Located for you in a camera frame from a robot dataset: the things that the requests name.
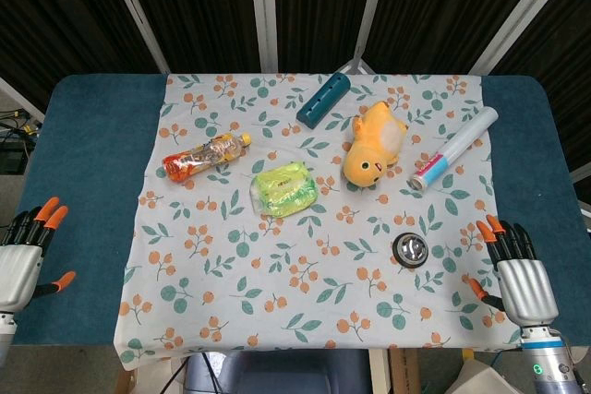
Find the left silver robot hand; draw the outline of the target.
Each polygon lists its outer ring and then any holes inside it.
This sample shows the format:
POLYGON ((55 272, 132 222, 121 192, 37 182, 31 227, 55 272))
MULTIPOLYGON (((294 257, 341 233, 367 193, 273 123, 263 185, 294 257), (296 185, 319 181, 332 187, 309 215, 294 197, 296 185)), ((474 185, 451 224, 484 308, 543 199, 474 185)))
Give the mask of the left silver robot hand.
POLYGON ((68 213, 58 197, 20 212, 1 238, 1 314, 14 315, 32 299, 62 292, 76 278, 73 270, 40 284, 38 278, 50 243, 68 213))

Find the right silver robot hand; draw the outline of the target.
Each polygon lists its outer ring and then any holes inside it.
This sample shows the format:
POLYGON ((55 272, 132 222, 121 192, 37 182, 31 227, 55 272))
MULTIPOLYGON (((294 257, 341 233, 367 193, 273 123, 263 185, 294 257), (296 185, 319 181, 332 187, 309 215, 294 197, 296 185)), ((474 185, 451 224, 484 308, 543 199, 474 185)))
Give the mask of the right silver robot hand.
POLYGON ((544 264, 537 258, 533 241, 518 224, 487 215, 476 227, 487 246, 501 294, 494 296, 475 279, 469 279, 479 301, 504 312, 521 328, 550 325, 559 315, 544 264))

